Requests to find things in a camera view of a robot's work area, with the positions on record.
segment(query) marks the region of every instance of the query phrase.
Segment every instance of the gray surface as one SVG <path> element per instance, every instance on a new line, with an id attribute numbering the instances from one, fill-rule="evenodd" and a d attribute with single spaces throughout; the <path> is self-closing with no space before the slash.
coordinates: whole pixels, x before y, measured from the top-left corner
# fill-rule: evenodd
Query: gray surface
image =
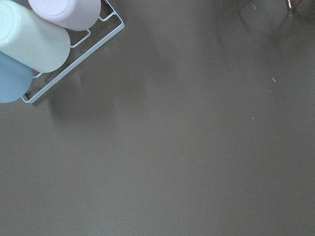
<path id="1" fill-rule="evenodd" d="M 0 105 L 0 235 L 314 235 L 314 8 L 112 3 L 119 35 Z"/>

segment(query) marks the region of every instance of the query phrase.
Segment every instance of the wire rack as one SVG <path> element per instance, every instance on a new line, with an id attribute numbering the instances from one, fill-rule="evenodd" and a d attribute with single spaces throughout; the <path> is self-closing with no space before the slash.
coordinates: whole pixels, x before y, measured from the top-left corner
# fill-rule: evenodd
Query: wire rack
<path id="1" fill-rule="evenodd" d="M 74 61 L 67 62 L 66 66 L 62 66 L 62 70 L 58 70 L 57 74 L 56 72 L 51 73 L 41 73 L 38 72 L 33 76 L 34 80 L 40 80 L 44 75 L 46 77 L 52 76 L 53 79 L 49 80 L 43 87 L 37 89 L 36 93 L 32 94 L 30 92 L 27 92 L 24 94 L 21 98 L 26 103 L 34 103 L 36 100 L 38 100 L 42 95 L 44 95 L 49 89 L 51 89 L 57 82 L 59 82 L 63 77 L 65 77 L 71 70 L 73 70 L 75 67 L 77 67 L 80 63 L 82 63 L 87 57 L 89 57 L 93 52 L 95 52 L 98 48 L 100 48 L 103 44 L 105 44 L 108 40 L 110 40 L 112 37 L 114 37 L 118 32 L 120 32 L 124 27 L 125 24 L 123 23 L 121 17 L 118 15 L 118 13 L 115 11 L 115 9 L 112 7 L 112 5 L 109 3 L 108 0 L 103 0 L 104 4 L 102 4 L 102 8 L 104 8 L 103 5 L 106 5 L 110 8 L 110 13 L 102 18 L 99 16 L 99 20 L 102 24 L 110 24 L 110 19 L 113 17 L 117 17 L 119 20 L 118 26 L 116 26 L 114 29 L 112 29 L 109 33 L 107 33 L 105 36 L 103 36 L 100 40 L 98 40 L 96 43 L 94 43 L 92 46 L 89 47 L 87 51 L 85 51 L 79 58 L 75 59 Z M 83 42 L 85 42 L 90 36 L 91 31 L 89 29 L 86 30 L 86 35 L 84 35 L 80 40 L 78 40 L 76 43 L 71 45 L 71 51 L 79 51 L 79 45 L 82 45 Z"/>

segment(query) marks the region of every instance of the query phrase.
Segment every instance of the white cup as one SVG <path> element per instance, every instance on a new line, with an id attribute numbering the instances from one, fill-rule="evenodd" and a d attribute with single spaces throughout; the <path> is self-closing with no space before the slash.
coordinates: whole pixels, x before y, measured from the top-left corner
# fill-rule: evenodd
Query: white cup
<path id="1" fill-rule="evenodd" d="M 51 72 L 70 52 L 67 31 L 10 0 L 0 0 L 0 51 L 38 72 Z"/>
<path id="2" fill-rule="evenodd" d="M 70 30 L 86 30 L 95 24 L 100 0 L 29 0 L 32 9 L 42 18 Z"/>

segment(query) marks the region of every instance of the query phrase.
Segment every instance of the drying rack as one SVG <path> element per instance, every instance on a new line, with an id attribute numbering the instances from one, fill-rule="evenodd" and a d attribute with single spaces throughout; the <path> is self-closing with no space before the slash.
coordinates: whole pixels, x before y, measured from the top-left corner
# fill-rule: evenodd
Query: drying rack
<path id="1" fill-rule="evenodd" d="M 81 62 L 83 62 L 88 56 L 90 56 L 93 52 L 95 52 L 98 48 L 100 48 L 103 44 L 105 44 L 109 39 L 114 37 L 118 32 L 120 32 L 124 27 L 125 24 L 123 23 L 121 17 L 117 14 L 115 9 L 109 3 L 108 0 L 103 0 L 105 3 L 111 8 L 112 12 L 105 18 L 101 18 L 99 16 L 99 20 L 102 22 L 108 21 L 111 17 L 117 16 L 120 24 L 115 27 L 112 31 L 110 31 L 107 35 L 105 35 L 100 41 L 95 43 L 91 48 L 89 48 L 83 55 L 81 55 L 78 59 L 72 62 L 68 67 L 66 67 L 62 72 L 60 72 L 55 78 L 53 78 L 47 85 L 41 88 L 35 95 L 32 97 L 27 96 L 24 94 L 21 98 L 26 103 L 34 103 L 37 99 L 39 99 L 43 94 L 45 94 L 51 87 L 53 87 L 57 82 L 59 82 L 64 76 L 66 76 L 71 70 L 73 70 L 76 66 L 78 66 Z M 91 31 L 89 29 L 86 30 L 87 35 L 84 36 L 81 40 L 79 40 L 74 45 L 71 45 L 71 49 L 76 48 L 82 42 L 84 42 L 88 37 L 91 35 Z M 39 78 L 43 73 L 38 73 L 37 75 L 33 76 L 33 79 Z"/>

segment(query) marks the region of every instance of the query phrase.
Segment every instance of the plastic cup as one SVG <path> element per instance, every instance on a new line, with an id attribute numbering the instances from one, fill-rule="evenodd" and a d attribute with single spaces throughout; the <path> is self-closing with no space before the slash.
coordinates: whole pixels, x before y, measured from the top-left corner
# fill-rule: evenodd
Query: plastic cup
<path id="1" fill-rule="evenodd" d="M 42 18 L 70 30 L 86 30 L 95 24 L 100 0 L 29 0 L 32 9 Z"/>
<path id="2" fill-rule="evenodd" d="M 52 72 L 70 52 L 67 31 L 10 0 L 0 0 L 0 51 L 38 72 Z"/>
<path id="3" fill-rule="evenodd" d="M 0 53 L 0 103 L 19 99 L 30 88 L 32 69 Z"/>

